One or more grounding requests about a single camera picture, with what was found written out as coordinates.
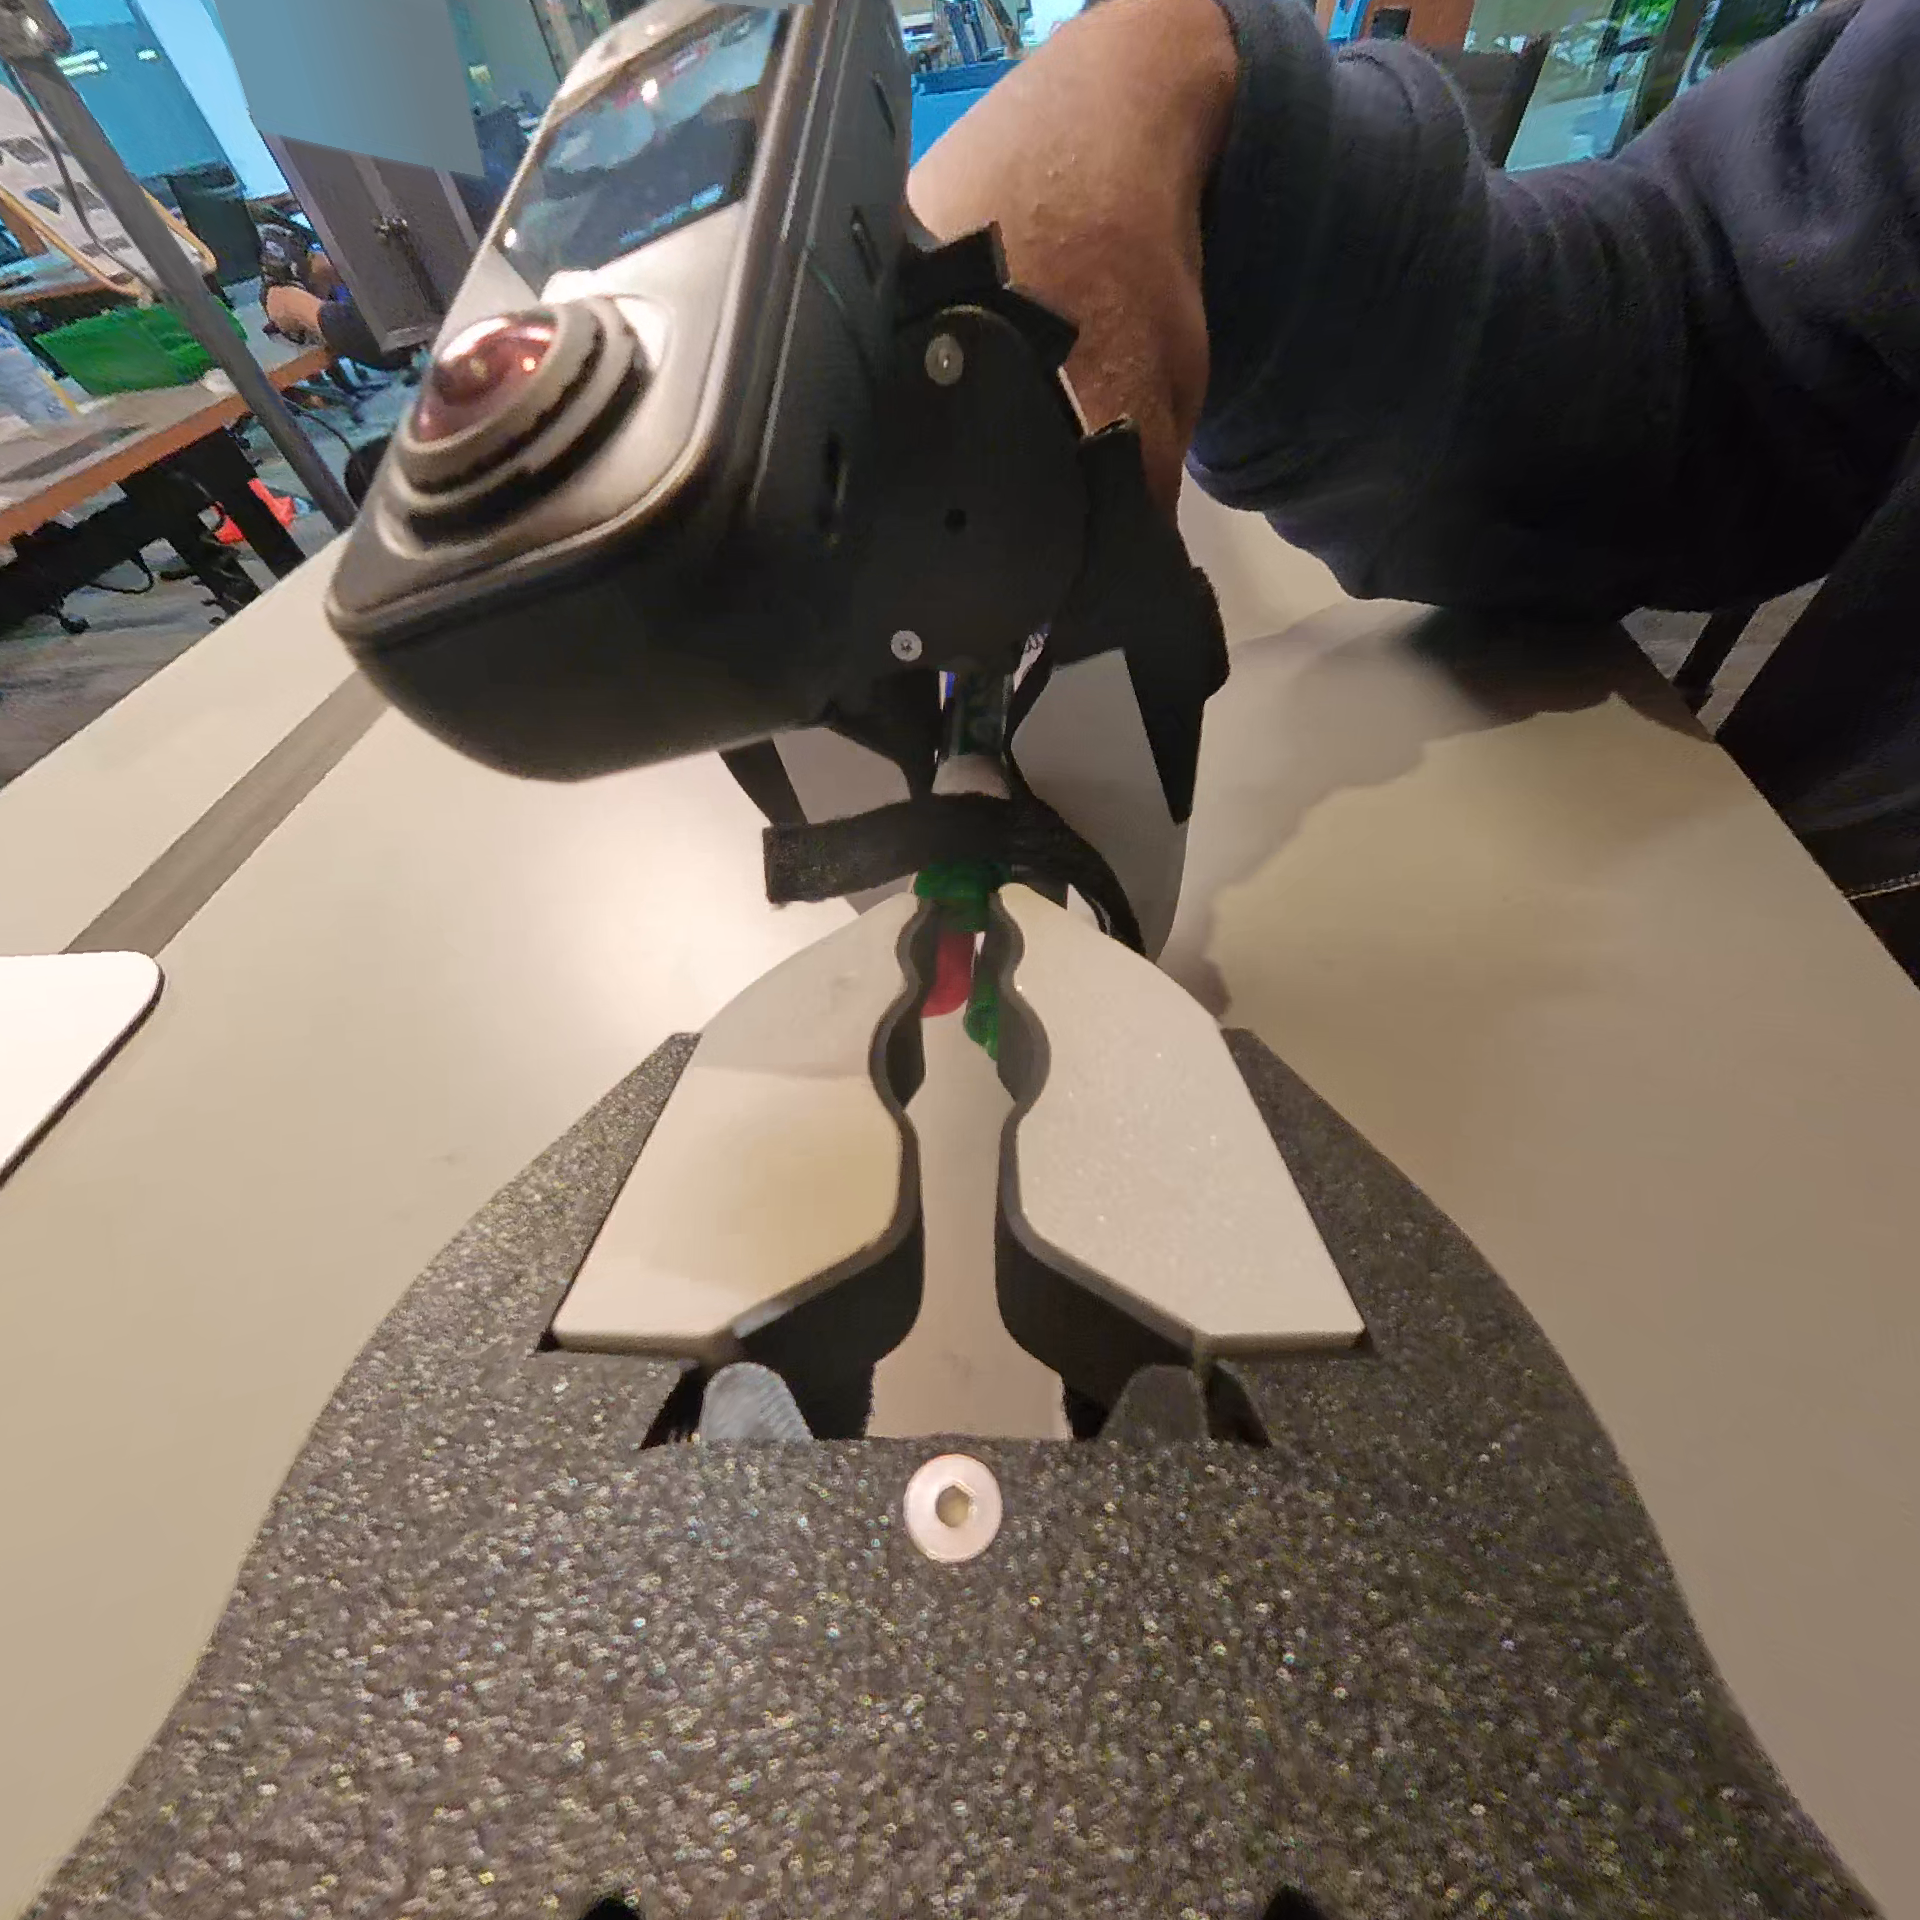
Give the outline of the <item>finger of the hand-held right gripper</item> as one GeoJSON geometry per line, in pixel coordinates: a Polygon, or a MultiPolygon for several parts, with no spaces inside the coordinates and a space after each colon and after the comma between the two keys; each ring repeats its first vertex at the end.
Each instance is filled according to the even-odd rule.
{"type": "Polygon", "coordinates": [[[1188,827],[1168,811],[1126,656],[1054,667],[1013,733],[1025,785],[1099,852],[1140,927],[1151,962],[1174,930],[1188,827]]]}

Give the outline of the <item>white stand base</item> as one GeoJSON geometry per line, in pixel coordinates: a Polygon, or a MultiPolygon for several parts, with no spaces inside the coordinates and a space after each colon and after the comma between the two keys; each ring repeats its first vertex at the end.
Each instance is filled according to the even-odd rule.
{"type": "Polygon", "coordinates": [[[3,958],[3,1178],[11,1178],[159,1005],[138,952],[3,958]]]}

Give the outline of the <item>person's right forearm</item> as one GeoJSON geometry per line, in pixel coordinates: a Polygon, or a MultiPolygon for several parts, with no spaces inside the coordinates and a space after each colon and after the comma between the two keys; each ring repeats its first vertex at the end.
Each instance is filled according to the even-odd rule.
{"type": "Polygon", "coordinates": [[[1222,5],[1188,469],[1355,599],[1715,612],[1827,575],[1919,409],[1919,12],[1811,12],[1616,157],[1492,166],[1442,70],[1222,5]]]}

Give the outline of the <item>green plastic bin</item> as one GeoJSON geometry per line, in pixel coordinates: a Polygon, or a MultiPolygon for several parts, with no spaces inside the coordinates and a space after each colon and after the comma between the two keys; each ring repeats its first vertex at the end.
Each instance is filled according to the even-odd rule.
{"type": "Polygon", "coordinates": [[[30,340],[61,377],[97,400],[195,384],[222,365],[162,304],[121,304],[30,340]]]}

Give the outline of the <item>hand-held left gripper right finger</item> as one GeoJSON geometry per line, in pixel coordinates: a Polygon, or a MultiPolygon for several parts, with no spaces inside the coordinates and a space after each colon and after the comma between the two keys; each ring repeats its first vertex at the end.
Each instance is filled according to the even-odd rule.
{"type": "Polygon", "coordinates": [[[1346,1354],[1366,1323],[1215,1014],[1025,884],[985,958],[998,991],[994,1289],[1068,1394],[1147,1368],[1346,1354]]]}

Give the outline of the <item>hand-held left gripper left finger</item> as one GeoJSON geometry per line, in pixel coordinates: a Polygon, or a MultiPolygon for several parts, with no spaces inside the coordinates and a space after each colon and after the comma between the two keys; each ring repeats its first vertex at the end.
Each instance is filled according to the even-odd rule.
{"type": "Polygon", "coordinates": [[[933,910],[868,910],[700,1032],[553,1349],[774,1372],[804,1413],[870,1413],[924,1297],[920,1154],[933,910]]]}

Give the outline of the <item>grey metal pole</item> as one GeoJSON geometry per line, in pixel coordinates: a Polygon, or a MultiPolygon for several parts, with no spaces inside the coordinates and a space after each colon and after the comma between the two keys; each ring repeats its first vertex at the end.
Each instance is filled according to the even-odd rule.
{"type": "Polygon", "coordinates": [[[356,509],[326,466],[311,436],[296,423],[270,375],[257,360],[244,337],[222,317],[221,302],[209,291],[206,272],[180,238],[162,221],[159,204],[121,161],[83,96],[61,70],[61,59],[72,51],[59,14],[43,3],[3,5],[4,68],[20,85],[26,103],[45,121],[45,139],[61,158],[72,158],[131,238],[142,274],[170,313],[180,319],[230,378],[236,396],[276,445],[300,478],[306,496],[320,509],[337,533],[346,533],[356,509]]]}

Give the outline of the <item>wooden office table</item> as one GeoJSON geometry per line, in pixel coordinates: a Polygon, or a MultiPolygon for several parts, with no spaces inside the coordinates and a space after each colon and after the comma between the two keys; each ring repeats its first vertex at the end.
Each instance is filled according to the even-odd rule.
{"type": "Polygon", "coordinates": [[[4,445],[3,624],[38,615],[76,631],[67,600],[157,543],[168,545],[222,615],[261,588],[219,545],[210,515],[281,580],[306,555],[257,489],[238,428],[247,400],[206,384],[115,396],[64,428],[4,445]]]}

